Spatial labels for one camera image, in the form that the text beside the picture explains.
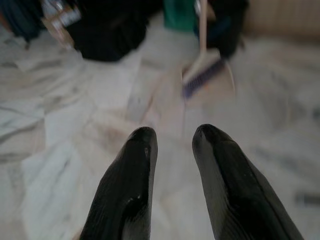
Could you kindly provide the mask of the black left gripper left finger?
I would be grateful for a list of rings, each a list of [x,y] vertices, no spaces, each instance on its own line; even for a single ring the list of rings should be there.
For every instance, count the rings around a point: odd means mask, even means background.
[[[157,157],[155,130],[133,131],[99,182],[81,240],[150,239]]]

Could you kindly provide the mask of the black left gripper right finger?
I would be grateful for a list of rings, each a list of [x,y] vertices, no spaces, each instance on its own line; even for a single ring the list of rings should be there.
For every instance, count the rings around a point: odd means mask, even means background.
[[[227,133],[202,124],[192,150],[216,240],[303,239],[266,177]]]

